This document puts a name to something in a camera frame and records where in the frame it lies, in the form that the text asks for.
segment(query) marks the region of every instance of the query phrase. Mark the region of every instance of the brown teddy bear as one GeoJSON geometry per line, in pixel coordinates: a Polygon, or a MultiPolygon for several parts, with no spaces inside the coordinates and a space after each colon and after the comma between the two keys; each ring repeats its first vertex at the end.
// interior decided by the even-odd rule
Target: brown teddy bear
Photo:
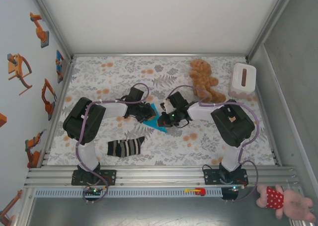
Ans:
{"type": "MultiPolygon", "coordinates": [[[[212,70],[209,63],[204,60],[198,59],[190,62],[190,66],[192,67],[192,71],[190,71],[189,76],[193,80],[193,85],[198,87],[208,94],[208,97],[203,100],[203,102],[214,102],[214,103],[223,103],[226,100],[224,94],[219,93],[211,89],[211,86],[216,86],[219,83],[217,78],[213,78],[211,75],[212,70]]],[[[206,94],[193,89],[194,95],[197,95],[200,99],[206,97],[206,94]]]]}

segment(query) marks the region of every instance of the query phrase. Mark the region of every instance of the blue triangular object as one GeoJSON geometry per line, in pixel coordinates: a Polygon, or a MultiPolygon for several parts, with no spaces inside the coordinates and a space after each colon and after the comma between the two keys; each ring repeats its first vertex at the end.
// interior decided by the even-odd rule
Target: blue triangular object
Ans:
{"type": "Polygon", "coordinates": [[[157,124],[157,120],[158,120],[158,118],[160,117],[160,115],[159,115],[159,113],[158,113],[158,111],[157,111],[157,109],[156,109],[156,107],[155,107],[155,104],[152,103],[152,104],[151,104],[151,107],[154,109],[154,111],[155,111],[155,113],[156,113],[156,116],[155,116],[154,119],[152,119],[152,120],[150,120],[150,121],[144,121],[143,123],[146,124],[146,125],[149,126],[149,127],[152,127],[152,128],[154,128],[154,129],[157,129],[157,130],[159,130],[159,131],[162,131],[162,132],[166,133],[167,130],[166,130],[164,127],[159,127],[158,124],[157,124]]]}

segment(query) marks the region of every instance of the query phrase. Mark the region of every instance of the stuffed animal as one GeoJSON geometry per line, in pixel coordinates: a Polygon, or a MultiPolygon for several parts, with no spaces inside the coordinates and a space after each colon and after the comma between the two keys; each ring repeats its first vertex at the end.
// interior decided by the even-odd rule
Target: stuffed animal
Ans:
{"type": "MultiPolygon", "coordinates": [[[[211,75],[212,70],[209,63],[204,60],[198,59],[190,62],[190,66],[192,67],[192,71],[190,71],[189,76],[193,80],[193,85],[198,87],[208,94],[208,97],[203,100],[203,102],[214,102],[214,103],[223,103],[226,100],[224,94],[219,93],[211,89],[211,86],[216,86],[219,83],[217,78],[213,78],[211,75]]],[[[206,94],[193,89],[194,95],[197,95],[200,99],[206,97],[206,94]]]]}
{"type": "Polygon", "coordinates": [[[283,191],[279,185],[276,185],[276,190],[258,185],[257,191],[260,193],[257,205],[261,208],[276,209],[276,218],[281,219],[284,212],[292,220],[305,220],[311,223],[316,221],[315,216],[309,211],[309,207],[313,206],[311,199],[293,190],[283,191]]]}

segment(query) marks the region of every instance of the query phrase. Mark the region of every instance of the striped sock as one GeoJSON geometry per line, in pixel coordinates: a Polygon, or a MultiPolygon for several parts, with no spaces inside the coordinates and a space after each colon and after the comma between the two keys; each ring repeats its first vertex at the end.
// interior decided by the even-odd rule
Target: striped sock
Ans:
{"type": "Polygon", "coordinates": [[[145,140],[145,137],[129,140],[115,140],[108,142],[107,155],[126,157],[129,155],[139,155],[140,146],[145,140]]]}

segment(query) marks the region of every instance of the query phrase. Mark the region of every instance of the patterned mat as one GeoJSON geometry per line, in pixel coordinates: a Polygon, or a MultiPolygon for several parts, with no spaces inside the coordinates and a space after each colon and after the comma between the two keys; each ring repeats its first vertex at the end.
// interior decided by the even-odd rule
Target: patterned mat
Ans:
{"type": "MultiPolygon", "coordinates": [[[[120,98],[129,93],[132,85],[143,82],[150,87],[148,102],[154,103],[161,112],[160,103],[178,85],[192,84],[188,76],[190,61],[194,57],[78,57],[67,90],[62,114],[55,132],[49,157],[49,165],[77,165],[75,141],[63,130],[63,121],[76,102],[83,96],[91,99],[120,98]]],[[[212,66],[212,75],[219,79],[215,90],[228,97],[229,82],[234,64],[245,63],[244,57],[203,58],[212,66]]],[[[198,100],[191,89],[179,89],[188,100],[198,100]]],[[[267,135],[256,96],[248,100],[236,99],[251,107],[260,119],[257,140],[245,148],[243,158],[256,164],[273,165],[267,135]]],[[[192,121],[183,128],[167,129],[165,134],[134,118],[104,119],[95,138],[97,158],[102,165],[203,165],[218,164],[222,160],[225,143],[213,122],[192,121]],[[107,155],[107,142],[145,136],[141,154],[118,158],[107,155]]]]}

